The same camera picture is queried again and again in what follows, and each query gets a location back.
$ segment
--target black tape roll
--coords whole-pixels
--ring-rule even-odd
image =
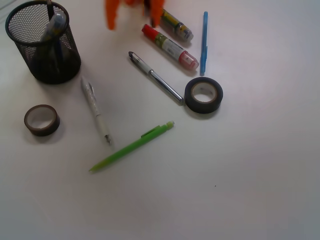
[[[52,106],[43,104],[34,106],[26,112],[24,124],[33,135],[44,137],[58,129],[60,118]]]
[[[195,98],[197,91],[207,91],[213,95],[211,101],[199,101]],[[219,83],[208,77],[197,77],[192,79],[185,87],[185,104],[198,114],[209,114],[220,107],[224,92]]]

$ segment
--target pen holder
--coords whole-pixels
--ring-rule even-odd
[[[41,40],[49,23],[46,1],[29,1],[15,8],[6,19],[5,30],[37,80],[61,84],[78,73],[81,59],[69,26],[68,12],[55,2],[52,6],[54,13],[65,14],[66,23],[48,40]]]

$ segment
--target pen clip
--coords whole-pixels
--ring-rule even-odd
[[[154,130],[160,128],[160,125],[156,126],[155,128],[152,128],[150,131],[147,131],[145,134],[141,135],[141,138],[145,137],[146,135],[148,135],[149,133],[153,132]]]
[[[94,88],[92,87],[92,85],[90,84],[90,82],[88,82],[88,84],[89,84],[89,88],[90,88],[90,90],[91,90],[91,92],[92,92],[92,95],[93,95],[93,97],[94,97],[94,100],[97,101],[96,96],[95,96],[95,92],[94,92]]]

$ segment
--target orange object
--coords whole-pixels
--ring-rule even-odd
[[[143,2],[144,0],[124,0],[124,2],[133,6],[135,3]],[[159,25],[160,18],[163,13],[162,8],[165,0],[145,0],[150,2],[150,17],[153,20],[155,26]],[[117,10],[120,4],[120,0],[104,0],[105,3],[105,16],[108,28],[114,30],[116,27]]]

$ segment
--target red cap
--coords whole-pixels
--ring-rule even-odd
[[[145,24],[142,28],[142,32],[152,41],[156,40],[156,36],[158,35],[158,31],[150,27],[148,24]]]

